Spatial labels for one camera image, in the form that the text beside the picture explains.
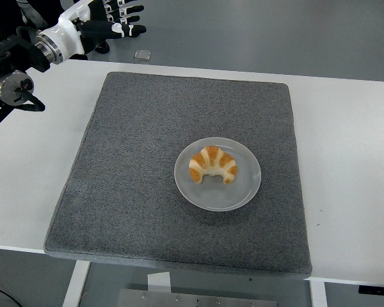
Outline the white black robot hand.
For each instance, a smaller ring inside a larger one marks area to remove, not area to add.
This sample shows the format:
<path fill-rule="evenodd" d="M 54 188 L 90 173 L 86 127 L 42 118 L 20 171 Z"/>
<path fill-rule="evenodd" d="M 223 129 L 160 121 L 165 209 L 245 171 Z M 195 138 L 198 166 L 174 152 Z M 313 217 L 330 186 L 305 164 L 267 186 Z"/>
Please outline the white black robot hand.
<path fill-rule="evenodd" d="M 106 40 L 145 33 L 146 27 L 138 24 L 143 10 L 134 1 L 78 1 L 58 17 L 55 26 L 36 36 L 35 46 L 49 63 L 60 64 L 94 51 Z"/>

